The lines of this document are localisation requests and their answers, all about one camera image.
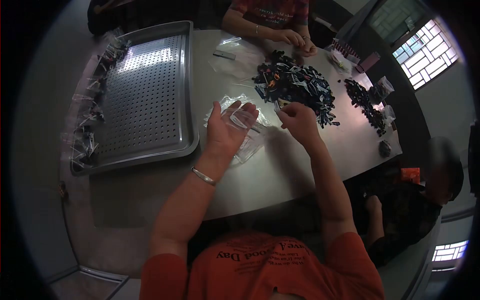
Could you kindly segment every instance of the wrist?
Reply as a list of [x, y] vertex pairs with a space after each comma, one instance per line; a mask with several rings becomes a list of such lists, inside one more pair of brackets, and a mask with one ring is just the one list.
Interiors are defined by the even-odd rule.
[[258, 36], [261, 38], [271, 39], [274, 29], [266, 26], [258, 26]]
[[322, 138], [318, 135], [316, 137], [311, 138], [308, 142], [303, 143], [303, 148], [307, 151], [310, 157], [317, 156], [319, 152], [321, 152], [322, 146], [324, 146], [324, 142]]
[[195, 164], [195, 169], [219, 182], [231, 160], [232, 157], [228, 158], [223, 153], [207, 148]]

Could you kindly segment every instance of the dark patterned shirt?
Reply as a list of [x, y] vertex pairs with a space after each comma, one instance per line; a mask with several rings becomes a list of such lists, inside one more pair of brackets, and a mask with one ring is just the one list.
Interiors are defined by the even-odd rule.
[[420, 192], [425, 188], [414, 183], [399, 183], [377, 192], [382, 203], [385, 236], [368, 249], [376, 267], [389, 262], [408, 246], [423, 239], [435, 226], [440, 205], [431, 203]]
[[233, 0], [231, 10], [243, 18], [273, 29], [286, 25], [308, 25], [308, 0]]

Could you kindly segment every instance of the metal tray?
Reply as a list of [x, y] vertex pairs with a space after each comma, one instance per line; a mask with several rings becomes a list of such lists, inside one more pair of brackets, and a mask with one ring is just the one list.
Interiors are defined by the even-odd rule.
[[[108, 71], [105, 124], [94, 129], [98, 164], [81, 176], [186, 156], [198, 145], [191, 112], [191, 21], [140, 29], [126, 56]], [[101, 72], [97, 65], [94, 75]]]

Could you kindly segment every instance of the orange t-shirt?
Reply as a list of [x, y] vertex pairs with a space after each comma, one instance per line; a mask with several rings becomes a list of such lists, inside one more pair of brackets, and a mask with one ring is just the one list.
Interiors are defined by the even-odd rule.
[[140, 300], [383, 299], [380, 276], [358, 234], [344, 233], [328, 248], [325, 264], [305, 244], [264, 233], [237, 236], [204, 250], [188, 274], [174, 254], [151, 257], [142, 271]]

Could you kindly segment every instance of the red shirt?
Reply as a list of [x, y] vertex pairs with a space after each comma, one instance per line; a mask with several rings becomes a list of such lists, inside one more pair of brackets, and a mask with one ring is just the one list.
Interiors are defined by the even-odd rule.
[[229, 7], [243, 18], [273, 29], [308, 25], [308, 0], [233, 0]]
[[302, 242], [264, 233], [214, 244], [190, 274], [179, 256], [156, 255], [143, 267], [140, 299], [269, 299], [275, 287], [305, 299], [384, 299], [380, 276], [353, 232], [332, 242], [325, 264]]

